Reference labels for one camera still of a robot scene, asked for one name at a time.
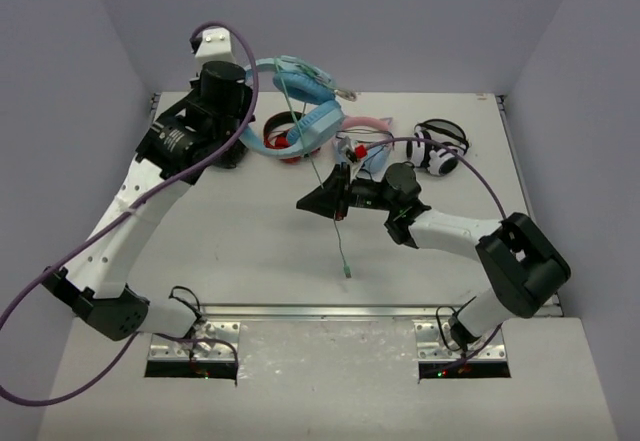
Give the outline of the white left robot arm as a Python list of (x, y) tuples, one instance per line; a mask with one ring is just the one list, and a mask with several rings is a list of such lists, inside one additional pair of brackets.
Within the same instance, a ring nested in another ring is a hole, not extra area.
[(245, 68), (209, 61), (187, 95), (158, 114), (136, 147), (125, 180), (84, 247), (42, 285), (87, 325), (120, 341), (136, 332), (184, 337), (199, 316), (177, 300), (152, 301), (129, 273), (168, 211), (201, 177), (212, 154), (235, 143), (248, 119)]

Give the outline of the light blue headphones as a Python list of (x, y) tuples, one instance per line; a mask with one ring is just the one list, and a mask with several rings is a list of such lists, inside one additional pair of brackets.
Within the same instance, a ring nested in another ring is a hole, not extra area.
[(297, 157), (321, 147), (346, 118), (340, 101), (354, 102), (358, 97), (356, 91), (339, 86), (328, 72), (295, 56), (262, 58), (254, 65), (247, 64), (245, 70), (248, 86), (253, 85), (254, 72), (270, 73), (274, 87), (287, 102), (286, 121), (291, 128), (285, 148), (267, 147), (250, 127), (239, 137), (249, 150), (267, 157)]

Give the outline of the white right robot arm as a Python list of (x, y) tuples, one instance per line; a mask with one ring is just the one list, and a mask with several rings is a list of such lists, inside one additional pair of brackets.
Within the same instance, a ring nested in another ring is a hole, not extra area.
[(342, 163), (296, 207), (333, 221), (352, 208), (384, 211), (385, 229), (396, 244), (478, 262), (489, 289), (448, 321), (450, 338), (461, 351), (511, 318), (533, 317), (570, 279), (569, 264), (528, 215), (514, 212), (495, 220), (446, 214), (423, 203), (420, 193), (407, 163), (390, 165), (378, 181), (354, 178)]

